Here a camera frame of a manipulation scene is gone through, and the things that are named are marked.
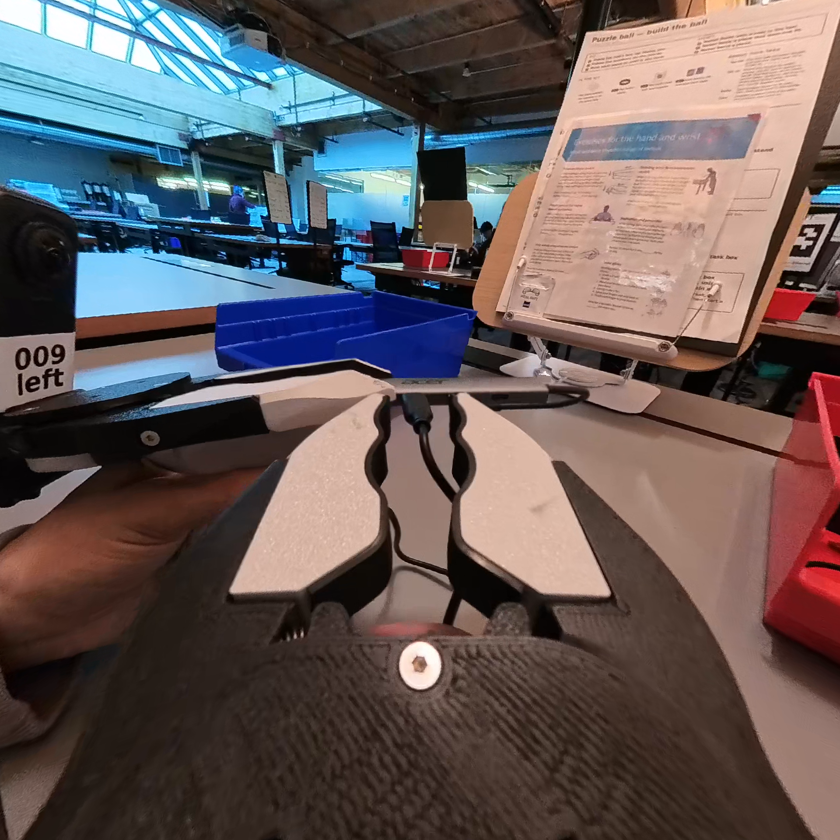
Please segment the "long grey USB hub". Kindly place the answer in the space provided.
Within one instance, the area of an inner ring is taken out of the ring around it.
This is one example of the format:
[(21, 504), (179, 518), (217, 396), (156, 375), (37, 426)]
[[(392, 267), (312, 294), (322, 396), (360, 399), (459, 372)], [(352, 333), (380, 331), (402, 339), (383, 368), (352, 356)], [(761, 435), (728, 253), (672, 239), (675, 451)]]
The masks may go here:
[(457, 394), (467, 394), (494, 411), (565, 408), (585, 403), (590, 391), (532, 377), (452, 377), (445, 379), (389, 378), (385, 383), (398, 398), (422, 396), (431, 406), (447, 404)]

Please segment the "document stand with instruction sheets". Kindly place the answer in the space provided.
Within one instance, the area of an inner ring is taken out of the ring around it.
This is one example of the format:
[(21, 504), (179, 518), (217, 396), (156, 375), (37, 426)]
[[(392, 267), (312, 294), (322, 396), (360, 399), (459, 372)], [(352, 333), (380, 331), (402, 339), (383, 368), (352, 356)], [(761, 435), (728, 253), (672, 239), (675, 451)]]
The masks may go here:
[(715, 371), (755, 337), (838, 106), (838, 2), (587, 33), (539, 173), (474, 293), (501, 370), (640, 413), (637, 363)]

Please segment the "blue plastic bin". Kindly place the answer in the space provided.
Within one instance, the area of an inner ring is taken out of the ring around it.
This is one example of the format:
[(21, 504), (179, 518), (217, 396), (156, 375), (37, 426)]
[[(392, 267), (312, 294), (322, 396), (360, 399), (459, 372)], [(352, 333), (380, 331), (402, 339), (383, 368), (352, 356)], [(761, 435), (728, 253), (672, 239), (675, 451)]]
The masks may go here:
[(357, 360), (394, 377), (456, 377), (476, 315), (380, 291), (225, 303), (215, 354), (230, 372)]

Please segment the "small wooden document stand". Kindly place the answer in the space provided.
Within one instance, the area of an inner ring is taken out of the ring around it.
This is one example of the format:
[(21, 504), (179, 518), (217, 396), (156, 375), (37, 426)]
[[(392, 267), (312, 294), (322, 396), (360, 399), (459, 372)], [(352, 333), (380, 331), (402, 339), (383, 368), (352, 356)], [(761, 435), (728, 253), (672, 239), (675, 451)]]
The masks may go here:
[(429, 268), (434, 267), (436, 253), (451, 249), (448, 273), (454, 272), (459, 250), (469, 251), (474, 244), (474, 208), (470, 201), (425, 201), (419, 211), (425, 246), (431, 246), (433, 256)]

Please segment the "black standing board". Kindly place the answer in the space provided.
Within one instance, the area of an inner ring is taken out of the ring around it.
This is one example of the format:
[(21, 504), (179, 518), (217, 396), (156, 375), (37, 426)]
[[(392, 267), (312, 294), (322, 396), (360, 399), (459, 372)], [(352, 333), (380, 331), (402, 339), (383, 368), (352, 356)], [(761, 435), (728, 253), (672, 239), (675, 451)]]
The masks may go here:
[(467, 200), (465, 146), (419, 150), (416, 162), (426, 203)]

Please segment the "black office chair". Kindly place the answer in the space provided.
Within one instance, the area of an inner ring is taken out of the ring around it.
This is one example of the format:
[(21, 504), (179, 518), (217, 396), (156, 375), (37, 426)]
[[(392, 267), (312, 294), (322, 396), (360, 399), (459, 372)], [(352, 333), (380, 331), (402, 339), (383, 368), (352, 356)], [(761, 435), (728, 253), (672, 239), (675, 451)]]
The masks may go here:
[(374, 263), (402, 264), (400, 238), (394, 222), (371, 220), (371, 259)]

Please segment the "red plastic bin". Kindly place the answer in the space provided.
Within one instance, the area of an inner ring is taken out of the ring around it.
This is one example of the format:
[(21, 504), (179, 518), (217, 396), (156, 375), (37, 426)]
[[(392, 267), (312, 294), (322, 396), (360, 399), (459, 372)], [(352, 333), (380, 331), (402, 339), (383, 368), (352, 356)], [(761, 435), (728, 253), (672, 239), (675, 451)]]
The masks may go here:
[(763, 622), (839, 662), (839, 379), (814, 373), (773, 470)]

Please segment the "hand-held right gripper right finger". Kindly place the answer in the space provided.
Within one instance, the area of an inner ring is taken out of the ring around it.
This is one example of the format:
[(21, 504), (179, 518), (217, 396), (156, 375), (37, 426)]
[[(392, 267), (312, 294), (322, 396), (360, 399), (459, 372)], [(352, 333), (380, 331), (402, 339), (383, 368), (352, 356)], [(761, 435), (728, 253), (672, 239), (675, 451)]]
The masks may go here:
[(554, 604), (613, 598), (550, 455), (475, 397), (450, 399), (457, 491), (448, 538), (456, 593), (481, 614), (505, 603), (541, 614)]

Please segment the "person's left hand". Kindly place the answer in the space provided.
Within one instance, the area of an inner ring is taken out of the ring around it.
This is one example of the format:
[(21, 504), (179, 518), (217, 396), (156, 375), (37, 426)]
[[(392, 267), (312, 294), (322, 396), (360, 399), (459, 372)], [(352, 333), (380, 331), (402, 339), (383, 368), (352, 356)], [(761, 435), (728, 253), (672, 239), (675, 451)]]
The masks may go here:
[(100, 469), (2, 548), (2, 670), (113, 644), (158, 571), (261, 476), (184, 476), (149, 465)]

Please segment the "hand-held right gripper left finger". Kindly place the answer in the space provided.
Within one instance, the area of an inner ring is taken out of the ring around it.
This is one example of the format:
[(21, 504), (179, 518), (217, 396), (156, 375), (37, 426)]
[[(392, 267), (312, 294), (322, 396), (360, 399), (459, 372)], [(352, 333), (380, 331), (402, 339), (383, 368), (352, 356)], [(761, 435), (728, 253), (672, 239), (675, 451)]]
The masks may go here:
[(230, 585), (233, 602), (360, 611), (392, 574), (383, 492), (391, 398), (366, 396), (291, 453)]

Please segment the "grey desk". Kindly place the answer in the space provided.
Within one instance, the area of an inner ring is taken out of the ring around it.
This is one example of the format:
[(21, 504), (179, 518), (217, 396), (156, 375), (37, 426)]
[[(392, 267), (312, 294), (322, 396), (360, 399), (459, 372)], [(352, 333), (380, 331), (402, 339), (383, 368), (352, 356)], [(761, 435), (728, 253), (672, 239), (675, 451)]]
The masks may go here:
[[(77, 352), (83, 389), (160, 375), (217, 373), (210, 334)], [(642, 415), (589, 404), (514, 413), (512, 421), (583, 479), (664, 561), (728, 658), (775, 772), (816, 838), (838, 838), (838, 666), (762, 624), (771, 483), (787, 417), (663, 388)], [(402, 548), (443, 565), (448, 505), (399, 408), (385, 483)], [(395, 571), (357, 614), (358, 629), (431, 623), (447, 596), (436, 577)], [(51, 794), (97, 692), (100, 659), (56, 729), (2, 753), (9, 838), (23, 837)]]

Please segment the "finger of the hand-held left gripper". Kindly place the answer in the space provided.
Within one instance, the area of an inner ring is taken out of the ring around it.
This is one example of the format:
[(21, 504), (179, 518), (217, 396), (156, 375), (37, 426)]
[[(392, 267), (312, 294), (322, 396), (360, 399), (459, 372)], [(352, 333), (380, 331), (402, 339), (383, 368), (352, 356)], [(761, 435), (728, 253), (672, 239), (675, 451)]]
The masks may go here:
[(238, 411), (240, 418), (220, 421), (221, 435), (265, 435), (321, 426), (369, 396), (393, 399), (396, 390), (358, 371), (285, 377), (271, 371), (262, 381), (218, 377), (191, 392), (153, 402), (150, 408), (183, 417), (186, 429), (195, 433), (210, 408)]
[(375, 364), (370, 364), (358, 359), (329, 360), (309, 364), (297, 364), (281, 366), (255, 371), (238, 371), (228, 374), (213, 376), (193, 377), (193, 389), (216, 385), (237, 385), (257, 384), (263, 382), (280, 382), (295, 377), (309, 377), (316, 375), (327, 375), (331, 373), (352, 371), (368, 375), (378, 380), (389, 380), (392, 373)]

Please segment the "black framed marker sign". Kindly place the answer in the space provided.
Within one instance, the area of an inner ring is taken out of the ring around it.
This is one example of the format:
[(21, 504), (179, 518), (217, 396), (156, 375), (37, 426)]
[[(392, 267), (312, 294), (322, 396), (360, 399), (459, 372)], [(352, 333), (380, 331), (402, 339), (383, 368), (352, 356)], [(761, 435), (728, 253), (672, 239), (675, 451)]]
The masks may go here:
[(802, 222), (779, 287), (818, 292), (838, 258), (839, 205), (813, 204)]

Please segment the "ceiling projector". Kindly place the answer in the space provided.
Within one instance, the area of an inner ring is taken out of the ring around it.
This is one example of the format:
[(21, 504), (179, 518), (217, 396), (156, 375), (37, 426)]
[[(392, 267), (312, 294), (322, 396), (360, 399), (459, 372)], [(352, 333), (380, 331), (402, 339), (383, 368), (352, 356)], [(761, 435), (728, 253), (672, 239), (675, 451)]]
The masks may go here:
[(247, 70), (269, 72), (281, 68), (283, 59), (270, 49), (270, 35), (263, 30), (235, 25), (222, 30), (219, 51), (223, 59)]

